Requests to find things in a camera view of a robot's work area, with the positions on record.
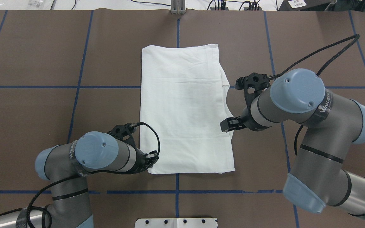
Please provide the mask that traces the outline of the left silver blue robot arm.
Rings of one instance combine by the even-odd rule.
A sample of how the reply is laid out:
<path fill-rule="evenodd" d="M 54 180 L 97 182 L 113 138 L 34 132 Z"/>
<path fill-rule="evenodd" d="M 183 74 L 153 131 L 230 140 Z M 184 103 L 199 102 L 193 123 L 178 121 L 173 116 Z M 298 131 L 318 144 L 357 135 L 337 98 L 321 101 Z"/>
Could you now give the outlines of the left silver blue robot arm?
<path fill-rule="evenodd" d="M 152 167 L 158 155 L 159 150 L 138 149 L 129 130 L 92 131 L 45 149 L 35 160 L 35 170 L 50 184 L 28 206 L 1 213 L 0 228 L 93 228 L 87 176 L 140 173 Z"/>

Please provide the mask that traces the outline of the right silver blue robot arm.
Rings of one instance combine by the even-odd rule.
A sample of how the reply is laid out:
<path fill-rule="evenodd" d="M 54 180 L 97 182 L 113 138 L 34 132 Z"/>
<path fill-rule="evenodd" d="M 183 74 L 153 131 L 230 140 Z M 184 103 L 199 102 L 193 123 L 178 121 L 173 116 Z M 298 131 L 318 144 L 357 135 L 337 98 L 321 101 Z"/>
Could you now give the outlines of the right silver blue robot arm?
<path fill-rule="evenodd" d="M 365 143 L 365 106 L 326 89 L 308 69 L 252 73 L 237 79 L 235 88 L 244 90 L 246 107 L 222 121 L 221 131 L 263 131 L 284 121 L 307 128 L 284 196 L 311 213 L 332 206 L 365 220 L 365 178 L 342 169 L 350 146 Z"/>

